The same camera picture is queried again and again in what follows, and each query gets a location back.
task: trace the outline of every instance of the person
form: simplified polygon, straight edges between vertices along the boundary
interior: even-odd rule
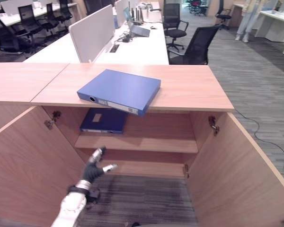
[[[236,41],[239,41],[245,32],[242,41],[245,43],[249,42],[249,33],[251,32],[263,5],[268,1],[270,0],[246,0],[242,9],[243,19],[237,31]]]

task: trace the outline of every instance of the cable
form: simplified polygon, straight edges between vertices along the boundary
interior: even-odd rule
[[[260,139],[258,136],[257,136],[257,132],[260,130],[260,124],[256,121],[256,120],[254,120],[254,119],[251,119],[251,118],[248,118],[248,117],[246,117],[246,116],[244,116],[243,114],[241,114],[242,115],[242,117],[244,117],[245,119],[247,119],[247,120],[250,120],[250,121],[253,121],[253,122],[255,122],[256,124],[257,124],[257,130],[254,132],[254,135],[255,135],[255,137],[259,140],[259,141],[262,141],[262,142],[264,142],[264,143],[270,143],[270,144],[272,144],[272,145],[275,145],[276,147],[278,147],[281,151],[283,151],[283,153],[284,153],[284,150],[282,149],[282,147],[280,147],[279,145],[277,145],[277,144],[275,144],[275,143],[273,143],[273,142],[270,142],[270,141],[267,141],[267,140],[263,140],[263,139]]]

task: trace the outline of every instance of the person's legs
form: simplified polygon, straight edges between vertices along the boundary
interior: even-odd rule
[[[257,21],[257,17],[259,14],[257,14],[258,7],[254,7],[254,10],[252,11],[250,15],[249,22],[247,24],[245,35],[242,39],[243,42],[248,43],[249,42],[249,33],[251,32],[253,26],[255,25],[255,22]]]
[[[246,13],[245,16],[243,17],[240,26],[238,28],[237,31],[237,36],[235,40],[239,40],[240,36],[244,33],[245,29],[247,28],[247,25],[249,23],[249,19],[250,19],[251,13]]]

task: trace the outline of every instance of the jeans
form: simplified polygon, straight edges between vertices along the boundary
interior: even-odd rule
[[[258,14],[257,14],[258,7],[259,5],[255,5],[251,13],[248,13],[248,12],[245,13],[245,16],[243,17],[241,24],[237,31],[238,35],[242,35],[244,32],[246,33],[251,32],[253,26],[255,25],[257,17],[258,17]]]

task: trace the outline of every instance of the sneaker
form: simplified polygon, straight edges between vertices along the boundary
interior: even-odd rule
[[[248,42],[249,42],[249,41],[248,41],[248,38],[249,38],[249,34],[246,33],[246,34],[244,35],[242,41],[245,42],[245,43],[248,43]]]
[[[235,38],[235,41],[239,41],[241,38],[241,35],[237,35],[236,38]]]

